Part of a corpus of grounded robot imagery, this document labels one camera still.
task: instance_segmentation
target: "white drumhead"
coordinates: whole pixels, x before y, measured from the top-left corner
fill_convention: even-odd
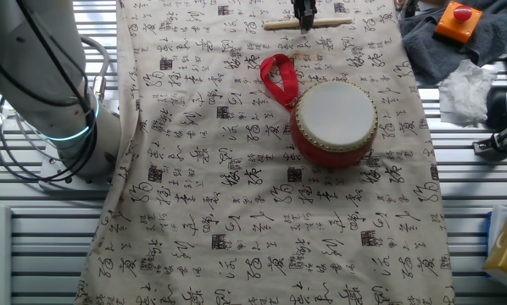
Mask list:
[[[362,146],[376,127],[376,110],[369,97],[340,81],[308,89],[297,114],[304,134],[331,150]]]

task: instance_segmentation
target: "drum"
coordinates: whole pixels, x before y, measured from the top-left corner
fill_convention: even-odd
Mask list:
[[[376,105],[354,84],[329,81],[309,88],[294,105],[291,136],[303,156],[336,168],[358,163],[376,137]]]

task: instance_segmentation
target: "wooden stick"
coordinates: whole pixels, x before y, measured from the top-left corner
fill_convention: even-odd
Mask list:
[[[314,19],[314,24],[312,27],[320,28],[320,27],[335,27],[344,24],[350,24],[354,20],[351,18],[321,18]],[[267,31],[278,31],[278,30],[295,30],[299,29],[298,20],[291,21],[274,21],[274,22],[265,22],[263,28]]]

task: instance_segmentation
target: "orange device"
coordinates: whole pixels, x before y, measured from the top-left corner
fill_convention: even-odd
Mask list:
[[[460,43],[467,43],[482,17],[482,12],[451,1],[438,22],[435,33]]]

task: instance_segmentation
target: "tablecloth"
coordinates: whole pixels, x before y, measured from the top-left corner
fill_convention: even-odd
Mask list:
[[[290,1],[117,2],[120,157],[77,305],[454,304],[393,2],[317,6],[354,22],[303,36],[263,30],[294,18]],[[369,93],[379,125],[359,164],[324,169],[297,151],[259,78],[276,53],[300,93],[331,80]]]

